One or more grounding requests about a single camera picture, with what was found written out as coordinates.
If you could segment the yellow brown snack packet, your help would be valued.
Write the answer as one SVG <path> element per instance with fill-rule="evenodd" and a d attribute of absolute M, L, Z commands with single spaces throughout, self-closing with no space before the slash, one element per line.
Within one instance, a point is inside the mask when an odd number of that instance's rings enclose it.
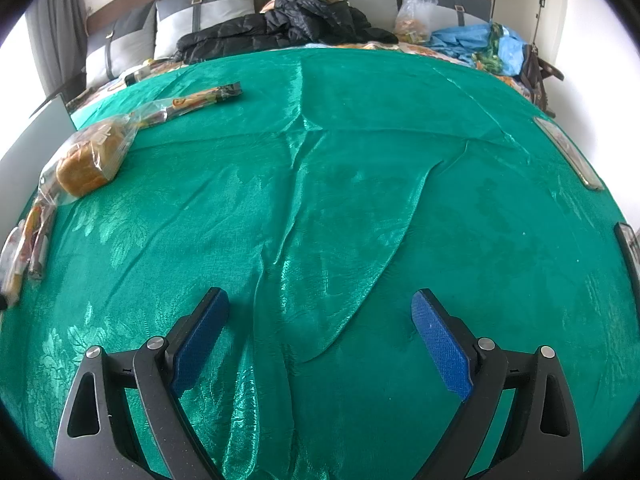
<path fill-rule="evenodd" d="M 26 272 L 31 280 L 43 277 L 55 213 L 55 202 L 39 194 L 26 217 L 21 255 L 26 258 Z"/>

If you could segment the clear biscuit pack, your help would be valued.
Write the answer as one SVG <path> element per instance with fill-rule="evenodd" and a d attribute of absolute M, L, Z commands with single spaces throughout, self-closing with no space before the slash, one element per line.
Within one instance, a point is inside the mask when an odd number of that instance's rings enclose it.
<path fill-rule="evenodd" d="M 20 300 L 23 275 L 30 256 L 25 235 L 25 221 L 14 226 L 1 249 L 1 296 L 6 302 L 2 310 L 15 306 Z"/>

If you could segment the clear plastic bag of snacks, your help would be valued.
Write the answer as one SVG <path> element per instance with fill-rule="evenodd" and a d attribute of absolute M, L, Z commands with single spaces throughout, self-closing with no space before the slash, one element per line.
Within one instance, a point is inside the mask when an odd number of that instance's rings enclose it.
<path fill-rule="evenodd" d="M 409 44 L 424 44 L 431 37 L 438 0 L 402 0 L 394 34 Z"/>

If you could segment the patterned-case smartphone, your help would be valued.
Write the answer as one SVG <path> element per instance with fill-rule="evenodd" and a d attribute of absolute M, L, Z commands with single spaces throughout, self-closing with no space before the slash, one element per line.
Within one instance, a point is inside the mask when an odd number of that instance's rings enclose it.
<path fill-rule="evenodd" d="M 585 158 L 573 141 L 570 140 L 570 137 L 555 122 L 541 117 L 535 117 L 534 122 L 561 153 L 586 188 L 591 191 L 604 190 L 602 180 L 591 167 L 588 159 Z"/>

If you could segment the bagged bread loaf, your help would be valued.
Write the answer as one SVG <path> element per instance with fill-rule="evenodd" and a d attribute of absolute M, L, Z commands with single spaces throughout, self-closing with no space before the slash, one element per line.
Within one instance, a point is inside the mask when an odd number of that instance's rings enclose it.
<path fill-rule="evenodd" d="M 73 133 L 42 168 L 38 194 L 50 203 L 70 203 L 114 180 L 139 121 L 117 115 Z"/>

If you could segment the white storage box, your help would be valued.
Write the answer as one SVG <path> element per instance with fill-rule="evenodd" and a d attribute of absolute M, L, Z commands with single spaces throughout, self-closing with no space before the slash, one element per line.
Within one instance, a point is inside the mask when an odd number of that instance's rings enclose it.
<path fill-rule="evenodd" d="M 17 224 L 38 185 L 40 172 L 76 131 L 62 96 L 44 106 L 1 157 L 1 238 Z"/>

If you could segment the green satin bedspread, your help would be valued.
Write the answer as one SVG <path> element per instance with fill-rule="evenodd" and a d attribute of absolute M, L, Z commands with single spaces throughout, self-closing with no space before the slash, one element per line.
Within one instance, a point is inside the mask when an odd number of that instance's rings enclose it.
<path fill-rule="evenodd" d="M 458 397 L 410 318 L 431 289 L 478 336 L 559 356 L 595 458 L 639 394 L 639 327 L 608 192 L 585 188 L 494 76 L 388 51 L 193 65 L 77 127 L 239 82 L 140 132 L 61 208 L 1 332 L 1 397 L 44 457 L 84 351 L 137 348 L 217 286 L 229 322 L 182 405 L 231 479 L 408 479 Z"/>

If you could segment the wooden chair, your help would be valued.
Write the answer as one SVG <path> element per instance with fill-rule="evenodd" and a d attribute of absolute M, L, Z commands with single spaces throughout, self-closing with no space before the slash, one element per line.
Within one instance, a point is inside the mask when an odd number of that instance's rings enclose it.
<path fill-rule="evenodd" d="M 523 47 L 523 55 L 520 81 L 529 91 L 529 99 L 544 113 L 555 118 L 555 112 L 549 106 L 544 81 L 550 77 L 563 81 L 564 74 L 551 63 L 540 58 L 538 49 L 533 44 L 526 44 Z"/>

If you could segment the long black-tipped snack pack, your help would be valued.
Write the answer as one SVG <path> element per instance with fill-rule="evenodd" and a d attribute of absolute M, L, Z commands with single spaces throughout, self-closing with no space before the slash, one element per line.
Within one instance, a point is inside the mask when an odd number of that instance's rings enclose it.
<path fill-rule="evenodd" d="M 237 98 L 241 94 L 242 87 L 239 82 L 223 84 L 222 86 L 192 93 L 190 96 L 149 102 L 134 111 L 134 119 L 137 121 L 139 128 L 149 128 L 169 122 L 174 118 L 194 112 L 194 110 L 200 110 L 209 105 Z"/>

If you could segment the blue cloth pile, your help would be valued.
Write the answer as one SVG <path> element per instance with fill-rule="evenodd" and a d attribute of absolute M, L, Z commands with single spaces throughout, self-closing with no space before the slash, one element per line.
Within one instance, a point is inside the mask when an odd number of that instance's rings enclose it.
<path fill-rule="evenodd" d="M 426 45 L 485 72 L 514 77 L 521 73 L 526 42 L 509 27 L 490 22 L 436 30 Z"/>

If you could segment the far left grey pillow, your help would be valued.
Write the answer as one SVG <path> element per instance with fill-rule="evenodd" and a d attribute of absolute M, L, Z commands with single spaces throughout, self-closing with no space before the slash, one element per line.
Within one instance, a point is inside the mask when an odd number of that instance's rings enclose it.
<path fill-rule="evenodd" d="M 155 2 L 134 8 L 88 38 L 86 83 L 99 88 L 131 67 L 152 58 L 155 46 Z"/>

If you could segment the grey curtain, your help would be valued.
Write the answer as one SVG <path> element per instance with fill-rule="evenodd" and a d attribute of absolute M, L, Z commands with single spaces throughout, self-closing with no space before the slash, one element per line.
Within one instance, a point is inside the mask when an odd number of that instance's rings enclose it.
<path fill-rule="evenodd" d="M 26 10 L 32 54 L 46 97 L 65 102 L 85 90 L 85 0 L 34 0 Z"/>

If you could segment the far right grey pillow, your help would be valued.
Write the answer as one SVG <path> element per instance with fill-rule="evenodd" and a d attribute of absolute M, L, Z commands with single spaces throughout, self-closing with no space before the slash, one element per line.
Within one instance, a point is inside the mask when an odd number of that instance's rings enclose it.
<path fill-rule="evenodd" d="M 431 30 L 486 24 L 490 12 L 490 0 L 438 0 L 431 14 Z"/>

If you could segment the black puffer jacket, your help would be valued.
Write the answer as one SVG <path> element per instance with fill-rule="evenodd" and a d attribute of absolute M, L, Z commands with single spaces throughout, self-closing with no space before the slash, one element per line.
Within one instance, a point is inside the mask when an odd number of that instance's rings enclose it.
<path fill-rule="evenodd" d="M 344 0 L 274 0 L 265 13 L 253 13 L 182 36 L 174 59 L 186 65 L 226 56 L 306 44 L 397 44 L 388 30 Z"/>

